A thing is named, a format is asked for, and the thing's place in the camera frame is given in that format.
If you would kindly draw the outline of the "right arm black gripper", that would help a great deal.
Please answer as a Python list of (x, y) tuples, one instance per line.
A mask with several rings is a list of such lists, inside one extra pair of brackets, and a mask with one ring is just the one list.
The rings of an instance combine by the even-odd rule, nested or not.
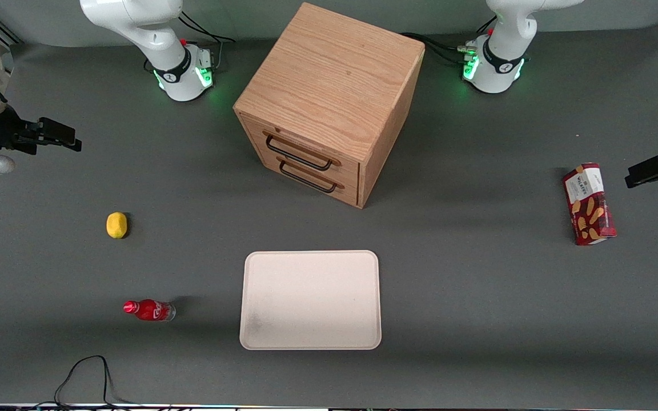
[[(30, 129), (31, 125), (32, 122), (21, 119), (10, 105), (0, 105), (0, 150), (14, 150), (35, 155), (40, 140)], [(75, 138), (75, 130), (57, 120), (40, 117), (38, 133), (48, 140), (50, 145), (75, 152), (81, 152), (83, 149), (82, 141)]]

